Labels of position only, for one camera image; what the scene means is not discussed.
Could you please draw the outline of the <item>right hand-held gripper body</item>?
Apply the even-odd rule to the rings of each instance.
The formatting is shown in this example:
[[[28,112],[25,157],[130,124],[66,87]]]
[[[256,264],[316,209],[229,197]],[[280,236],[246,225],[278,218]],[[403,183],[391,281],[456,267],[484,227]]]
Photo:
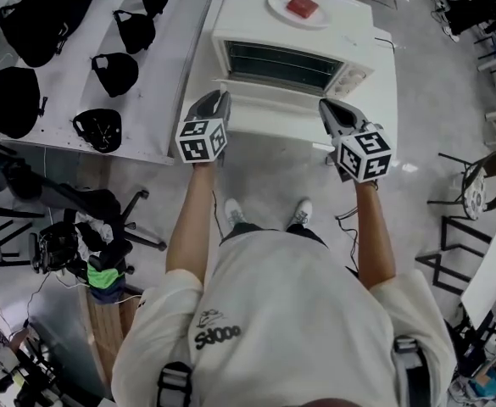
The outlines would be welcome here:
[[[379,124],[364,123],[348,135],[332,138],[331,160],[343,181],[377,181],[387,176],[393,160],[393,145]]]

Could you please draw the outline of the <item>white plate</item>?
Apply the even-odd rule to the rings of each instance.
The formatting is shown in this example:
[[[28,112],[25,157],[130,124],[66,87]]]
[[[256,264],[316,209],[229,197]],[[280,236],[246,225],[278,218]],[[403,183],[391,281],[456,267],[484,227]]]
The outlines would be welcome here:
[[[319,8],[308,18],[303,19],[289,12],[286,5],[290,0],[266,0],[270,11],[288,24],[306,30],[322,30],[331,25],[330,15],[319,5]]]

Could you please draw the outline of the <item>person's right forearm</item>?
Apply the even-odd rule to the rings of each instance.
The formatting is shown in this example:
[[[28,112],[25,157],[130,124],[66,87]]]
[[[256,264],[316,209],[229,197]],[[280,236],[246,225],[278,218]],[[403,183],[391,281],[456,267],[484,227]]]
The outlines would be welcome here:
[[[375,184],[356,183],[355,191],[359,280],[370,290],[396,276],[395,258]]]

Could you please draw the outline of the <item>red block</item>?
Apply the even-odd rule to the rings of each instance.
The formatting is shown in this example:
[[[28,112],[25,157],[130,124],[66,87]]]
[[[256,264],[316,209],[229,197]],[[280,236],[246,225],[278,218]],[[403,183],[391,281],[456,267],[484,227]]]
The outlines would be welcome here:
[[[319,4],[313,0],[290,0],[286,9],[303,19],[308,19],[317,9]]]

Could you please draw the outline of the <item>black office chair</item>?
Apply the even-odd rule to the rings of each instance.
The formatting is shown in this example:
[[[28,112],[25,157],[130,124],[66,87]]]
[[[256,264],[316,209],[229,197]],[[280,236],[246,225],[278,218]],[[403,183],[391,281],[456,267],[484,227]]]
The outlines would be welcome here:
[[[73,273],[85,270],[84,263],[98,271],[115,268],[119,273],[131,274],[134,268],[125,257],[135,243],[158,251],[165,251],[167,244],[139,237],[132,232],[137,224],[129,221],[138,200],[146,199],[149,192],[138,191],[125,209],[115,195],[107,189],[78,191],[67,184],[58,184],[38,175],[22,160],[15,160],[5,171],[8,189],[20,201],[38,202],[50,209],[60,209],[64,219],[30,239],[33,267],[43,273],[68,269]],[[87,224],[75,226],[75,213],[88,214],[108,223],[114,239],[106,244],[99,234]]]

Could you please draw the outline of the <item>white cloth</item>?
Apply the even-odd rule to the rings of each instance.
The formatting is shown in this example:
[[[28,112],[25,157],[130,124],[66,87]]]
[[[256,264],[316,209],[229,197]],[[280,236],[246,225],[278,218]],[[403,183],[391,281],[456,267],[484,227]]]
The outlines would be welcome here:
[[[78,224],[87,224],[92,228],[93,231],[97,232],[99,236],[103,239],[106,244],[109,244],[114,239],[114,233],[112,227],[102,220],[93,218],[88,214],[82,214],[81,212],[75,213],[75,226]]]

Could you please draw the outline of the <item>white appliance door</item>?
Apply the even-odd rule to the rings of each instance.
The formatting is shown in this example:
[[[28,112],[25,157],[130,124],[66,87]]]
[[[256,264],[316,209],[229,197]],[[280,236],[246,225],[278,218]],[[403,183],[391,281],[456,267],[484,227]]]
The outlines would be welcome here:
[[[246,81],[217,82],[231,94],[229,131],[331,144],[320,117],[319,97]]]

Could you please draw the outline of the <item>white toaster oven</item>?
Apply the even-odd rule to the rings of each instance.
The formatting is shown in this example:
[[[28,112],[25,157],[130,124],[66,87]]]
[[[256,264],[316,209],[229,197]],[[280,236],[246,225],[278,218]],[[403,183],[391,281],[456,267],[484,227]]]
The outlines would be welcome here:
[[[341,99],[376,69],[371,7],[315,0],[331,17],[322,30],[277,18],[266,0],[223,0],[211,33],[223,76]]]

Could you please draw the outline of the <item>black metal frame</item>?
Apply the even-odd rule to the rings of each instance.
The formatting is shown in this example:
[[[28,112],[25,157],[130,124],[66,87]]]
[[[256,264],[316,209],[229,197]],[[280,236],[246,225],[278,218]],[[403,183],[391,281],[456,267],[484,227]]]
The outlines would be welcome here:
[[[492,241],[492,238],[488,234],[478,231],[472,226],[468,226],[455,217],[443,216],[441,218],[439,249],[428,253],[418,254],[415,257],[415,261],[432,269],[432,285],[434,287],[439,288],[447,293],[451,293],[454,296],[460,296],[464,292],[464,289],[444,282],[441,279],[441,276],[450,277],[453,280],[464,283],[465,285],[468,285],[470,283],[471,277],[444,265],[444,256],[448,256],[450,254],[461,251],[463,253],[468,253],[482,259],[485,256],[485,253],[468,245],[465,245],[464,243],[450,243],[449,232],[451,230],[466,234],[467,236],[474,238],[478,242],[487,245],[489,245]]]

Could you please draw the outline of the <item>large black bag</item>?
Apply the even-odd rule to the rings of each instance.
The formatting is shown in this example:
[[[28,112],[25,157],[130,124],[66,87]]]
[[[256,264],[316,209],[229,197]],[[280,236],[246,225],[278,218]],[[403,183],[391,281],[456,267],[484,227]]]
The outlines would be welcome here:
[[[44,115],[47,100],[33,69],[0,70],[0,133],[13,139],[27,136]]]
[[[0,28],[8,44],[31,68],[59,55],[80,26],[92,0],[20,0],[0,8]]]

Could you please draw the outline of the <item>person's white shirt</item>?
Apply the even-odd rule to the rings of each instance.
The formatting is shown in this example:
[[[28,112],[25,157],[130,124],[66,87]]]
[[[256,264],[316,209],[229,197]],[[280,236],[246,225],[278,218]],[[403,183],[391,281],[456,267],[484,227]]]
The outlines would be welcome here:
[[[187,351],[200,407],[345,399],[398,407],[396,337],[414,338],[439,404],[456,358],[418,270],[364,287],[315,240],[254,231],[227,240],[209,283],[173,270],[142,295],[117,354],[118,407],[156,407],[159,373]]]

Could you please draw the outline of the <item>dark blue bag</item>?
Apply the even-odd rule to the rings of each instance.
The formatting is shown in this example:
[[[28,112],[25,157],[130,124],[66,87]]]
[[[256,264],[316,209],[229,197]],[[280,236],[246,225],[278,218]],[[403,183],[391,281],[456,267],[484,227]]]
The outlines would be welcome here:
[[[124,292],[124,287],[121,284],[111,285],[110,287],[104,289],[90,287],[89,292],[96,304],[115,304],[121,299]]]

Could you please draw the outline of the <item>white board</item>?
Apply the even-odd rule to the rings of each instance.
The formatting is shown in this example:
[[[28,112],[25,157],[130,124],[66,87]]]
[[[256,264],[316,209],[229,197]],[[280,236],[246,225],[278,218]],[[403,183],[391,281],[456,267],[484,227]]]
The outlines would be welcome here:
[[[471,325],[478,329],[496,303],[496,232],[475,275],[460,296]]]

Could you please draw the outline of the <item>long white table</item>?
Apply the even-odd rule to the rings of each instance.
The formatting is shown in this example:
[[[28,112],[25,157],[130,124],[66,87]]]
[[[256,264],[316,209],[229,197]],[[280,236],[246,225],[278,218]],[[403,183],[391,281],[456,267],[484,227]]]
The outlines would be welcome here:
[[[0,8],[18,3],[0,0]],[[142,0],[92,0],[75,32],[59,55],[39,68],[27,66],[8,44],[0,28],[0,70],[31,68],[41,96],[48,97],[44,115],[20,139],[0,133],[0,142],[99,153],[79,137],[72,120],[89,109],[113,109],[122,120],[120,147],[107,154],[170,164],[170,136],[203,20],[211,0],[169,0],[153,18],[155,38],[148,50],[129,54],[120,38],[113,12],[147,14]],[[91,59],[104,53],[127,53],[138,63],[138,79],[124,95],[111,98],[103,89]]]

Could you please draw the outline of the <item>person's left white shoe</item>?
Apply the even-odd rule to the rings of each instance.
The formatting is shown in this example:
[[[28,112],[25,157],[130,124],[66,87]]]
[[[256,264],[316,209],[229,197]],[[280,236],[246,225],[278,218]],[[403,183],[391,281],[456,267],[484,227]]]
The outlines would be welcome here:
[[[240,204],[234,198],[229,198],[225,201],[224,212],[231,229],[237,225],[247,223]]]

